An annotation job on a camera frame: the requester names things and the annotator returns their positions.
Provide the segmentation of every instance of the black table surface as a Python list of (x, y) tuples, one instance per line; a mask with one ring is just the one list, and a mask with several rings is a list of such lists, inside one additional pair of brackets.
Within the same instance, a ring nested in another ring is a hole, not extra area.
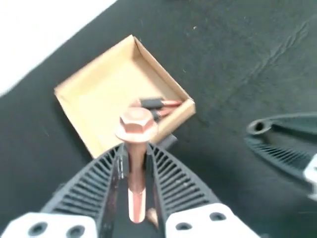
[[(315, 0), (118, 0), (0, 98), (0, 227), (91, 160), (53, 89), (129, 34), (196, 101), (172, 153), (257, 233), (316, 237), (316, 203), (242, 139), (254, 119), (316, 110)], [(126, 220), (116, 229), (153, 233)]]

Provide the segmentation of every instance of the cardboard box wall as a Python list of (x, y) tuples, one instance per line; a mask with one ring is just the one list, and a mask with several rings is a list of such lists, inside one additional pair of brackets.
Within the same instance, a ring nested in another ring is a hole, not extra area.
[(195, 103), (132, 35), (55, 88), (66, 116), (93, 158), (121, 143), (120, 114), (137, 98), (163, 97), (183, 104), (159, 122), (158, 143), (195, 113)]

